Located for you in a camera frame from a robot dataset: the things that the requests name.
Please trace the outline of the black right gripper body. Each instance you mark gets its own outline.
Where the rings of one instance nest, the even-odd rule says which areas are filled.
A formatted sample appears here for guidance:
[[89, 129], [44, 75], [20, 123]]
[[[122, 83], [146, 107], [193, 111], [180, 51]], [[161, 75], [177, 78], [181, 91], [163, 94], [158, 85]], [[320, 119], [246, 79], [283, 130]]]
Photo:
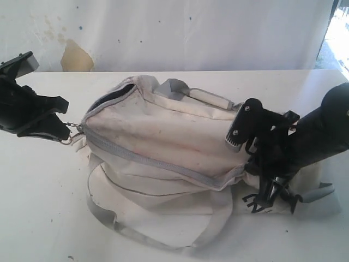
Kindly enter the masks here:
[[249, 148], [251, 157], [246, 171], [259, 177], [259, 187], [266, 187], [274, 177], [289, 177], [292, 180], [296, 172], [288, 167], [286, 144], [289, 131], [295, 130], [300, 116], [289, 110], [279, 114], [277, 123], [270, 132], [255, 138]]

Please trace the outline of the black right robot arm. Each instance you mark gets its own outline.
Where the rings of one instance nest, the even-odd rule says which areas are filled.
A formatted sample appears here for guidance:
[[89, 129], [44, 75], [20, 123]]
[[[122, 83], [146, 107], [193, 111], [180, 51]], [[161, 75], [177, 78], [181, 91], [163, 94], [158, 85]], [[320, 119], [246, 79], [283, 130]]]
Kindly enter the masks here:
[[333, 87], [321, 105], [295, 125], [280, 124], [259, 137], [245, 166], [251, 175], [292, 179], [302, 168], [348, 150], [348, 83]]

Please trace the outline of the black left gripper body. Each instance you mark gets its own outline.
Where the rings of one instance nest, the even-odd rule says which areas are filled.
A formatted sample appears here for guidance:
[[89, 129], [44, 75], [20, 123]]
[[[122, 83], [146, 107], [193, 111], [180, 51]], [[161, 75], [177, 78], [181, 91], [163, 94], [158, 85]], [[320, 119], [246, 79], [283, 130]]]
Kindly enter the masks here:
[[40, 104], [40, 96], [29, 86], [1, 75], [1, 130], [12, 134], [38, 131]]

